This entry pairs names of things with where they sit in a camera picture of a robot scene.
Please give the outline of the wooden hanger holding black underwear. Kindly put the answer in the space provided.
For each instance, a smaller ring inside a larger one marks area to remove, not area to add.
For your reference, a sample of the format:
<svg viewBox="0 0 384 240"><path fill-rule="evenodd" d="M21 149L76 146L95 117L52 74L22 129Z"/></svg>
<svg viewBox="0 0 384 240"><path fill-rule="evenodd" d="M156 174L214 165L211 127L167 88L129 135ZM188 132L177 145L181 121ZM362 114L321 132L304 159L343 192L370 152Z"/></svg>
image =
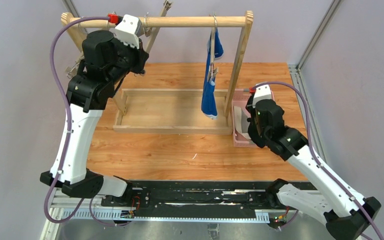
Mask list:
<svg viewBox="0 0 384 240"><path fill-rule="evenodd" d="M163 8L160 11L159 17L166 17L168 11L172 7L173 2L170 0L165 0L163 3ZM149 54L152 50L152 47L155 43L155 40L159 34L160 28L159 27L145 27L144 28L144 34L148 38L148 42L144 48L144 50Z"/></svg>

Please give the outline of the wooden hanger holding blue underwear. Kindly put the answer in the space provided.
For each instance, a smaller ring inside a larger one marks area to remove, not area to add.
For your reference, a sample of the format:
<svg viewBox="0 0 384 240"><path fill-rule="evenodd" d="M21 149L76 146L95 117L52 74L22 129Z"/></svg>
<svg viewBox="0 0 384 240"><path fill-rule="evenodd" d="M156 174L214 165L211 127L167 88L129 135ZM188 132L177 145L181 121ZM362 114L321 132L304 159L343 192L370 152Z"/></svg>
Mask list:
<svg viewBox="0 0 384 240"><path fill-rule="evenodd" d="M217 30L217 17L216 13L213 13L213 19L214 19L214 26L211 29L210 33L210 45L209 45L209 68L208 68L208 77L207 81L211 81L214 78L214 74L217 74L218 70L214 68L214 62L215 62L215 35Z"/></svg>

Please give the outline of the blue underwear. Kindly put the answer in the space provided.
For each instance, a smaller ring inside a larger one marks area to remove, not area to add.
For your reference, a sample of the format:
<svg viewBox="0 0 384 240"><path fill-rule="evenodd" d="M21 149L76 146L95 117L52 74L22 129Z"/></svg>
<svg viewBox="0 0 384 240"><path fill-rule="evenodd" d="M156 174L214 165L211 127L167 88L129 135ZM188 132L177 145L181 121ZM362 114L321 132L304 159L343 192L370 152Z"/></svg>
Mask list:
<svg viewBox="0 0 384 240"><path fill-rule="evenodd" d="M224 54L224 49L222 43L220 41L218 29L215 33L215 60L221 58ZM216 88L216 75L214 74L213 79L207 81L207 77L209 75L209 64L210 64L210 37L207 42L207 59L205 65L205 77L203 81L203 92L201 98L201 111L202 113L212 119L215 120L218 117L216 100L215 100L215 88Z"/></svg>

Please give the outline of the grey underwear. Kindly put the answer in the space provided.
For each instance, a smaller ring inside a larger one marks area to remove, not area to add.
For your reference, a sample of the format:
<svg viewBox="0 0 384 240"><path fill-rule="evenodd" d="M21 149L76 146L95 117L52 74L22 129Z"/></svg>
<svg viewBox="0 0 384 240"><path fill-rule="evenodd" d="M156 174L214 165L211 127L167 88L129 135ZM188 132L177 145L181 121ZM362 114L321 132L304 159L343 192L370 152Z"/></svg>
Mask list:
<svg viewBox="0 0 384 240"><path fill-rule="evenodd" d="M247 140L251 140L248 133L250 123L248 122L248 116L245 114L243 109L239 106L233 107L233 123L235 130Z"/></svg>

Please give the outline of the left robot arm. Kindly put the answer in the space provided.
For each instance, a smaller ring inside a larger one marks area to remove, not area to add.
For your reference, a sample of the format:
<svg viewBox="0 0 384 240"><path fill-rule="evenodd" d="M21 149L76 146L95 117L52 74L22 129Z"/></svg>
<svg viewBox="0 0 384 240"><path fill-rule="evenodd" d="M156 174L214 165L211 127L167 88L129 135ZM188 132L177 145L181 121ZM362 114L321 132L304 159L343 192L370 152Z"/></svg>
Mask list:
<svg viewBox="0 0 384 240"><path fill-rule="evenodd" d="M96 195L122 197L131 188L126 180L87 168L97 123L110 98L129 73L144 69L148 54L123 44L108 30L97 30L82 42L84 58L66 91L70 116L55 162L40 175L40 182L60 188L69 197L92 199Z"/></svg>

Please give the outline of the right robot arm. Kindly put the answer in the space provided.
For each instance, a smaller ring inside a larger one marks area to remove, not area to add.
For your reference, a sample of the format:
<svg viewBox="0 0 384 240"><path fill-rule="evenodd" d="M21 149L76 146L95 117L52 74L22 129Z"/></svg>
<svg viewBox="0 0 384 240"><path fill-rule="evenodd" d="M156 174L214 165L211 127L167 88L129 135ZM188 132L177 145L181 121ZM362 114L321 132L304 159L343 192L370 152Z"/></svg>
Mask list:
<svg viewBox="0 0 384 240"><path fill-rule="evenodd" d="M299 190L283 179L267 189L273 205L284 205L307 214L324 225L336 240L356 240L371 225L381 208L373 196L365 197L341 179L310 146L297 129L285 125L284 110L272 99L250 99L248 134L260 148L298 169L320 192L320 196Z"/></svg>

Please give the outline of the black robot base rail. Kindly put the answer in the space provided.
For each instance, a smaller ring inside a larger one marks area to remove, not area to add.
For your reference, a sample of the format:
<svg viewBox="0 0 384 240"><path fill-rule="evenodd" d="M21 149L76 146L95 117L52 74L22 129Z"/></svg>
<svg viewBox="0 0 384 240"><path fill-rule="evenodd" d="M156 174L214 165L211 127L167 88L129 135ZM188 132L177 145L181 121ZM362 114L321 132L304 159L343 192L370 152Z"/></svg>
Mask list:
<svg viewBox="0 0 384 240"><path fill-rule="evenodd" d="M292 207L276 203L270 181L133 181L126 197L98 195L76 217L130 221L271 223Z"/></svg>

